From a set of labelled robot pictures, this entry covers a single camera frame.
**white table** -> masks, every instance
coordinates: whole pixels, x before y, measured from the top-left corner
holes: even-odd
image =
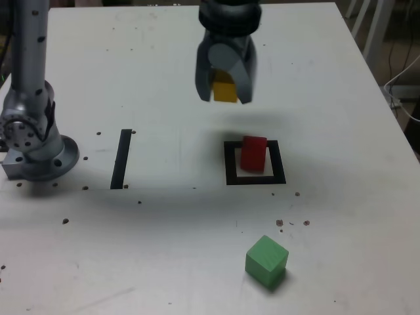
[[[81,159],[45,184],[0,172],[1,314],[420,313],[409,144],[334,4],[262,8],[245,106],[197,95],[197,7],[50,11],[47,80]],[[122,129],[129,189],[110,190]],[[226,185],[243,135],[278,141],[287,184]],[[290,252],[274,293],[244,272],[265,234]]]

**metal robot arm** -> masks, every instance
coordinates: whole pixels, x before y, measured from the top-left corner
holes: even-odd
[[[10,148],[9,179],[49,180],[79,158],[77,144],[58,132],[54,91],[45,81],[49,0],[14,0],[12,84],[0,116],[0,137]]]

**cube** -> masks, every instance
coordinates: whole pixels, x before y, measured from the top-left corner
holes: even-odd
[[[267,138],[245,136],[241,149],[241,169],[249,172],[264,172]]]
[[[236,86],[229,73],[216,70],[213,80],[213,99],[217,102],[236,103],[238,101]]]
[[[274,289],[285,274],[289,251],[263,236],[248,252],[245,271],[268,289]]]

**cable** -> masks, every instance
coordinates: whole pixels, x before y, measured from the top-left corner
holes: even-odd
[[[7,49],[9,47],[9,43],[11,41],[12,33],[13,33],[13,24],[14,24],[14,4],[13,0],[9,0],[9,33],[7,34],[5,46],[0,54],[0,75],[1,75],[1,66],[3,65],[3,61],[5,60]]]
[[[396,101],[397,104],[399,104],[401,106],[401,109],[404,113],[406,113],[406,115],[408,117],[410,117],[412,120],[420,123],[420,119],[414,118],[413,116],[410,115],[409,112],[407,112],[407,110],[404,108],[404,106],[402,105],[402,103],[400,102],[399,99],[397,99],[396,97],[392,96],[388,91],[387,91],[387,87],[389,85],[389,83],[393,82],[395,79],[399,78],[404,72],[406,72],[408,69],[411,68],[412,65],[414,65],[418,60],[420,59],[420,55],[416,57],[416,59],[414,59],[414,61],[408,65],[408,67],[404,70],[402,70],[399,74],[397,74],[395,77],[393,77],[391,80],[389,80],[388,82],[385,83],[385,85],[383,86],[383,90],[385,93],[387,93],[392,100]]]
[[[389,66],[389,79],[392,79],[392,66],[391,66],[391,56],[392,56],[392,52],[394,50],[394,46],[395,46],[395,39],[394,41],[392,41],[392,45],[391,45],[391,49],[389,50],[389,55],[388,55],[388,66]],[[392,95],[392,87],[389,88],[389,94]],[[398,110],[396,109],[396,106],[394,104],[394,100],[391,99],[390,102],[390,106],[392,111],[395,111],[395,118],[398,118]]]

